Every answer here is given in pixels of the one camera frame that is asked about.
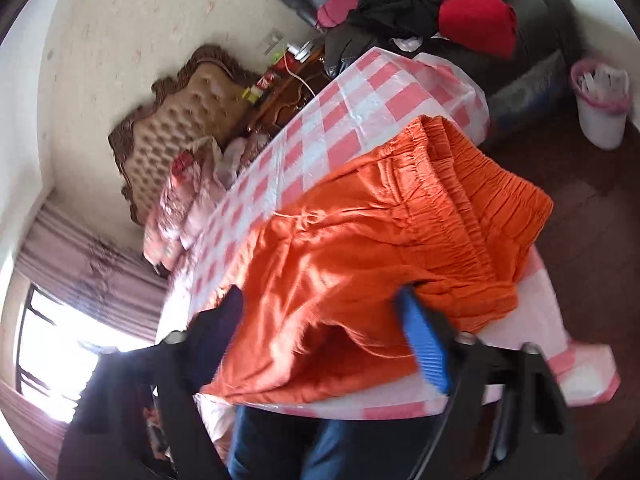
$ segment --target black pants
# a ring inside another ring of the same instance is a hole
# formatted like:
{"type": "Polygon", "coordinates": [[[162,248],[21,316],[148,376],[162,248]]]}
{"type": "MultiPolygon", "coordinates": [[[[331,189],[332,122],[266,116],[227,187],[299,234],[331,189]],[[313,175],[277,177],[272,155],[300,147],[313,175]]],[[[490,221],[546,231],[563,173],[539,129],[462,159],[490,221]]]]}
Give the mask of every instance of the black pants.
{"type": "Polygon", "coordinates": [[[406,480],[434,417],[322,420],[242,406],[229,454],[234,480],[406,480]]]}

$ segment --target pink pillow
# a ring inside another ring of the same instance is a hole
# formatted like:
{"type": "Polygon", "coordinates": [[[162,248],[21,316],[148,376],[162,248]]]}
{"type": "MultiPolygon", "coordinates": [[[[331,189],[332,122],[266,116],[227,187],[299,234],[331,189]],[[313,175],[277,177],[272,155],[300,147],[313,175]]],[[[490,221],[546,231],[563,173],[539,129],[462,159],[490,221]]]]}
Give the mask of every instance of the pink pillow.
{"type": "Polygon", "coordinates": [[[326,28],[344,23],[350,10],[358,7],[358,0],[329,0],[318,9],[318,23],[326,28]]]}

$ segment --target red cushion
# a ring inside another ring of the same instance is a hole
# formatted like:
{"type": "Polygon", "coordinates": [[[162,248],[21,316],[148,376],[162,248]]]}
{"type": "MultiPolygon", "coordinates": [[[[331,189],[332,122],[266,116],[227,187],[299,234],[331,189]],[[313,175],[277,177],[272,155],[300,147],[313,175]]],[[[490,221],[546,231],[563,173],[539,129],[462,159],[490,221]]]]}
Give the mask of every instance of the red cushion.
{"type": "Polygon", "coordinates": [[[438,25],[454,43],[503,59],[513,56],[518,18],[502,0],[444,0],[438,25]]]}
{"type": "Polygon", "coordinates": [[[328,0],[318,9],[318,23],[326,28],[337,27],[347,19],[350,10],[358,6],[358,0],[328,0]]]}

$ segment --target orange fabric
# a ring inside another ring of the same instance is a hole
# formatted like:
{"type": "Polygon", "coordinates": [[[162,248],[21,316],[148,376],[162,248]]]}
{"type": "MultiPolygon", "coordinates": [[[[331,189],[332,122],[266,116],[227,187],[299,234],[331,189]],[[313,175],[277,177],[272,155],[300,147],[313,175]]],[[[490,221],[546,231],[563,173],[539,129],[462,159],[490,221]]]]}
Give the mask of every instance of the orange fabric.
{"type": "Polygon", "coordinates": [[[414,373],[399,286],[426,280],[425,304],[479,331],[516,307],[514,282],[551,209],[455,124],[416,119],[249,236],[211,301],[235,283],[245,313],[203,393],[314,402],[414,373]]]}

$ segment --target electrical outlet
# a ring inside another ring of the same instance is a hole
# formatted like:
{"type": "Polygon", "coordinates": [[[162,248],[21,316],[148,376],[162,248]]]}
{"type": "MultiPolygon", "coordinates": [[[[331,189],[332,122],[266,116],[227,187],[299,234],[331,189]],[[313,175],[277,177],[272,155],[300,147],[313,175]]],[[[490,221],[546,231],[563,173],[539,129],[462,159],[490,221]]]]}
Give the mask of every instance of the electrical outlet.
{"type": "Polygon", "coordinates": [[[264,55],[268,56],[269,53],[283,40],[284,34],[282,34],[277,28],[272,28],[269,33],[262,38],[262,41],[258,43],[258,50],[264,55]]]}

